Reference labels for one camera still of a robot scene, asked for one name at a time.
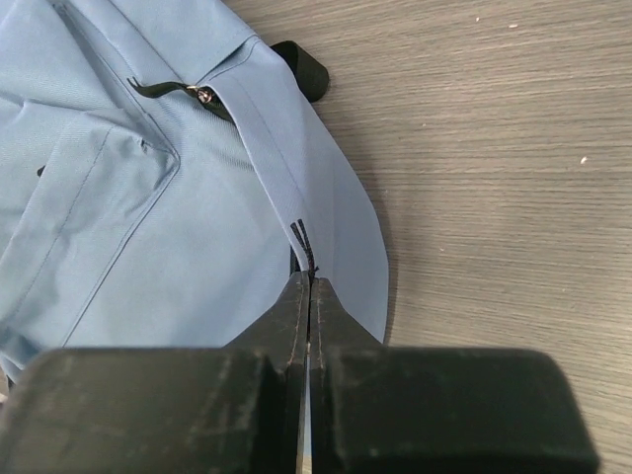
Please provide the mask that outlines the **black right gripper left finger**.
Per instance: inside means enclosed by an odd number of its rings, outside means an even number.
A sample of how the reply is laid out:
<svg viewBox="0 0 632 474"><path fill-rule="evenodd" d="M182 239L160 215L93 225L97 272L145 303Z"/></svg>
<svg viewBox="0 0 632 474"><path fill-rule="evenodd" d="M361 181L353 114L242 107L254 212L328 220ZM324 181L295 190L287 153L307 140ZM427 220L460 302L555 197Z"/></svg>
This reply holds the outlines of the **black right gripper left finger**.
<svg viewBox="0 0 632 474"><path fill-rule="evenodd" d="M309 277L220 349L39 356L1 415L5 473L297 473Z"/></svg>

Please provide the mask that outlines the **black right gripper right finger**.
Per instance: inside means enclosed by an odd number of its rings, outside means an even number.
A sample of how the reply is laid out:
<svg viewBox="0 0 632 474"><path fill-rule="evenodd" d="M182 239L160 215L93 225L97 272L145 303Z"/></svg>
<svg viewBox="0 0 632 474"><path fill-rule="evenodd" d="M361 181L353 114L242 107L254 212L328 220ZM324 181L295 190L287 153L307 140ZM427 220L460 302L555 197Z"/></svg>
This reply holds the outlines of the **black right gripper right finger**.
<svg viewBox="0 0 632 474"><path fill-rule="evenodd" d="M570 383L547 354L387 347L316 279L310 301L317 473L594 473Z"/></svg>

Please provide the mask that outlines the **light blue fabric backpack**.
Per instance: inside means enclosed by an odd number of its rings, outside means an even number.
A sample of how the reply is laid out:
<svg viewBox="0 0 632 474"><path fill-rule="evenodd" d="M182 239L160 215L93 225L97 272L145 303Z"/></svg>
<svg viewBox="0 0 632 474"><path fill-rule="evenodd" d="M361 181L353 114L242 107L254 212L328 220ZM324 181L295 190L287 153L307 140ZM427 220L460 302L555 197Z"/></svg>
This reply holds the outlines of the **light blue fabric backpack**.
<svg viewBox="0 0 632 474"><path fill-rule="evenodd" d="M220 1L1 5L1 367L221 347L314 269L375 338L374 207L314 110L327 69Z"/></svg>

